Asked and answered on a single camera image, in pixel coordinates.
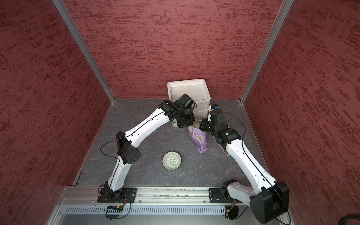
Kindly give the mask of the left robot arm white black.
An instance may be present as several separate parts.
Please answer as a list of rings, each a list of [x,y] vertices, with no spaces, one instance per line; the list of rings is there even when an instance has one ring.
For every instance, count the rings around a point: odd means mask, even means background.
[[[196,102],[187,94],[172,102],[164,100],[155,111],[134,128],[116,134],[117,162],[112,175],[100,186],[98,190],[99,203],[118,203],[123,200],[133,203],[134,200],[127,197],[124,191],[124,182],[131,166],[137,162],[141,153],[138,149],[140,144],[155,130],[168,122],[176,120],[177,127],[190,127],[195,122],[193,110],[197,108]]]

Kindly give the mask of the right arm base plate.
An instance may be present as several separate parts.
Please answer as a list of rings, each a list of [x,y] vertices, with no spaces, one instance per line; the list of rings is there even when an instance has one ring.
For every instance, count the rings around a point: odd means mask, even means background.
[[[230,198],[222,188],[209,188],[210,203],[233,203],[234,199]]]

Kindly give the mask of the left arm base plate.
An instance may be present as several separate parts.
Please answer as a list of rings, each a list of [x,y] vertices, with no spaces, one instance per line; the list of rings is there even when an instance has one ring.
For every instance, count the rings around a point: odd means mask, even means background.
[[[112,191],[103,187],[99,191],[98,203],[134,203],[137,195],[137,188],[121,188]]]

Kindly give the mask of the purple oats bag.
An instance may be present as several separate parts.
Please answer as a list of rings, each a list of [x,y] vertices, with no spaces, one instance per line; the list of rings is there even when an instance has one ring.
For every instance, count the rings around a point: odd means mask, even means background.
[[[200,153],[208,150],[207,137],[204,131],[199,127],[188,127],[188,135]]]

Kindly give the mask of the white patterned breakfast bowl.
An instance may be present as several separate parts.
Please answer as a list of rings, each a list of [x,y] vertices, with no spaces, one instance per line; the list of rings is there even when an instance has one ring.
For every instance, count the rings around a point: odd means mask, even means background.
[[[182,158],[175,151],[167,152],[162,159],[162,165],[166,170],[173,171],[181,166]]]

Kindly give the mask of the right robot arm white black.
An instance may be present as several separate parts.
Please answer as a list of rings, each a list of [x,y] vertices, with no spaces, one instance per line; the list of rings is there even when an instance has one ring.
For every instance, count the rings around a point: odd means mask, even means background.
[[[261,166],[247,149],[243,137],[228,126],[225,112],[218,105],[209,106],[208,117],[202,119],[200,130],[208,132],[231,155],[250,182],[250,187],[237,181],[225,182],[222,187],[225,198],[246,204],[261,224],[288,212],[289,187],[283,181],[278,182]]]

